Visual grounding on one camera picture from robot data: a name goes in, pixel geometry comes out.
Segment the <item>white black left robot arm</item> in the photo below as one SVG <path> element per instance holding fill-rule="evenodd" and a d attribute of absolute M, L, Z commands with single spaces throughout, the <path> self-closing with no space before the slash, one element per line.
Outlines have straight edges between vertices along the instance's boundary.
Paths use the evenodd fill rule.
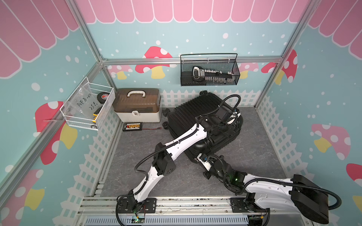
<path fill-rule="evenodd" d="M 175 140 L 163 145 L 140 160 L 134 171 L 144 174 L 143 181 L 126 195 L 117 197 L 117 204 L 123 200 L 133 207 L 140 207 L 148 198 L 151 190 L 165 176 L 171 174 L 176 165 L 174 161 L 187 149 L 202 141 L 209 147 L 224 147 L 232 142 L 240 133 L 243 118 L 239 109 L 226 104 L 223 100 L 213 111 L 198 115 L 195 124 Z M 222 156 L 214 152 L 200 153 L 196 159 L 205 168 L 204 176 L 218 178 L 232 193 L 241 195 L 243 174 L 235 171 Z"/>

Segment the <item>black ribbed hard-shell suitcase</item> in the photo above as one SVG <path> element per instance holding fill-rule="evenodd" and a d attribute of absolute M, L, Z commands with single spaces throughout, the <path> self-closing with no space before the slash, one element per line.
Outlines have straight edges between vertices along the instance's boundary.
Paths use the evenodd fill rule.
<path fill-rule="evenodd" d="M 238 109 L 240 102 L 241 96 L 238 94 L 229 95 L 222 100 L 211 92 L 203 91 L 198 97 L 181 104 L 173 110 L 168 108 L 163 110 L 162 114 L 167 118 L 167 127 L 173 138 L 180 137 L 194 125 L 198 125 L 200 128 L 203 127 L 203 130 L 207 132 L 206 138 L 198 141 L 184 151 L 193 163 L 197 163 L 197 157 L 200 153 L 204 153 L 206 156 L 215 154 L 234 141 L 240 134 L 243 124 L 243 117 L 240 112 L 240 131 L 229 134 L 211 134 L 212 124 L 210 124 L 208 115 L 218 108 L 226 108 L 234 111 Z"/>

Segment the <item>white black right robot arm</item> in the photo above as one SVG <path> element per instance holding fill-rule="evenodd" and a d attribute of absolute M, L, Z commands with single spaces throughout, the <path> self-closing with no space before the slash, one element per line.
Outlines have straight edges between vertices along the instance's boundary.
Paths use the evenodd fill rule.
<path fill-rule="evenodd" d="M 262 178 L 234 170 L 222 156 L 200 154 L 196 160 L 205 168 L 207 179 L 217 178 L 235 195 L 246 194 L 246 210 L 293 210 L 320 224 L 329 223 L 330 210 L 341 206 L 341 198 L 306 177 L 295 174 L 291 179 Z"/>

